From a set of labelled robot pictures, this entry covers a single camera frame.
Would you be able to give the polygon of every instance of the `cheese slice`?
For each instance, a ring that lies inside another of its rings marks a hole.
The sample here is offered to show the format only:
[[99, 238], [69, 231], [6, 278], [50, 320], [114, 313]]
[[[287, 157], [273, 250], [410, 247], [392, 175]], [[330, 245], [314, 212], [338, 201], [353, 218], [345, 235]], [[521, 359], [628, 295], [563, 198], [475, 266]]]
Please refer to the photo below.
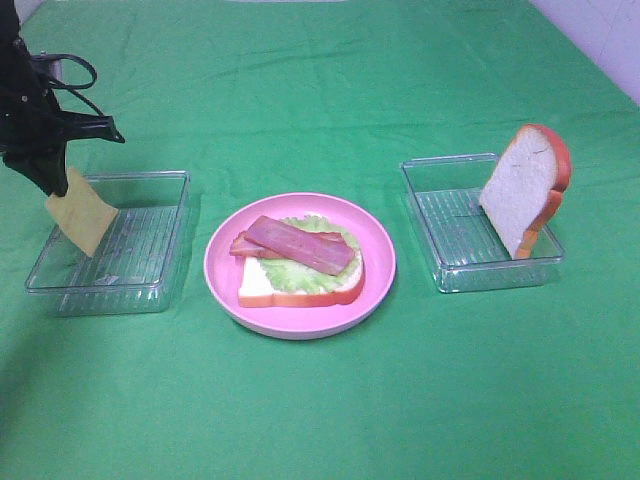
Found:
[[67, 181], [67, 194], [52, 193], [45, 207], [69, 240], [93, 257], [118, 209], [105, 203], [75, 168], [67, 170]]

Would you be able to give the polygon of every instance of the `sandwich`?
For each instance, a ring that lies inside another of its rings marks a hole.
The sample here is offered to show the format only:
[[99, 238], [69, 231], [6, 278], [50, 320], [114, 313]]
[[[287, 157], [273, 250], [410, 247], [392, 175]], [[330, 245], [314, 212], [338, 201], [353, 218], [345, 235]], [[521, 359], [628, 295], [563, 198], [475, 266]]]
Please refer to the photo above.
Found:
[[321, 215], [260, 216], [239, 232], [230, 254], [243, 261], [242, 307], [347, 305], [364, 286], [356, 237]]
[[538, 232], [569, 186], [564, 141], [543, 125], [522, 126], [500, 157], [479, 202], [512, 259], [529, 258]]

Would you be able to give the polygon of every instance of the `plastic container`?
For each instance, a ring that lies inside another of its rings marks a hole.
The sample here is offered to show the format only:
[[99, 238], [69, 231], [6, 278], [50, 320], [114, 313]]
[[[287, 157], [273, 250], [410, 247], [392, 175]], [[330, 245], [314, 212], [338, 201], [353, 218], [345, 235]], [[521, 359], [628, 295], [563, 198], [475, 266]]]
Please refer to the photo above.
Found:
[[189, 173], [87, 175], [119, 209], [93, 258], [53, 228], [25, 287], [57, 316], [158, 312], [176, 286]]
[[478, 197], [494, 153], [420, 158], [401, 164], [416, 233], [444, 293], [542, 285], [556, 279], [564, 250], [548, 225], [532, 256], [512, 260]]

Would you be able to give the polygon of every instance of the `white bread slice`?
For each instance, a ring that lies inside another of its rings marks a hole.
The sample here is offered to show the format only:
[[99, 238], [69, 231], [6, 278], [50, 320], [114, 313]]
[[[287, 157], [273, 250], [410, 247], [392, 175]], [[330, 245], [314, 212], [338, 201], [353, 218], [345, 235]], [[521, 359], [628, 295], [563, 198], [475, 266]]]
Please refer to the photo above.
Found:
[[543, 125], [523, 125], [480, 194], [480, 205], [512, 259], [529, 258], [538, 232], [569, 186], [571, 163], [562, 139]]
[[269, 282], [265, 270], [255, 257], [244, 260], [242, 283], [238, 289], [241, 307], [328, 307], [352, 303], [364, 286], [364, 263], [360, 251], [356, 252], [358, 266], [347, 281], [336, 290], [325, 293], [293, 293], [276, 290]]

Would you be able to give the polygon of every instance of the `green cloth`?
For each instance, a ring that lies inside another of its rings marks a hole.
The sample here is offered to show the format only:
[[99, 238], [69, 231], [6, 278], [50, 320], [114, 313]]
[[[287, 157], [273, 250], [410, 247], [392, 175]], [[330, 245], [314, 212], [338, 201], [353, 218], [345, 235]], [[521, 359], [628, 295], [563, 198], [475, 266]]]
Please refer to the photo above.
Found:
[[[529, 3], [49, 1], [22, 33], [96, 67], [127, 139], [68, 163], [187, 169], [197, 208], [168, 310], [52, 318], [23, 286], [44, 197], [3, 171], [0, 478], [640, 478], [640, 112]], [[437, 292], [399, 164], [500, 152], [525, 122], [572, 153], [560, 280]], [[205, 283], [215, 229], [290, 191], [394, 241], [389, 295], [343, 334], [258, 335]]]

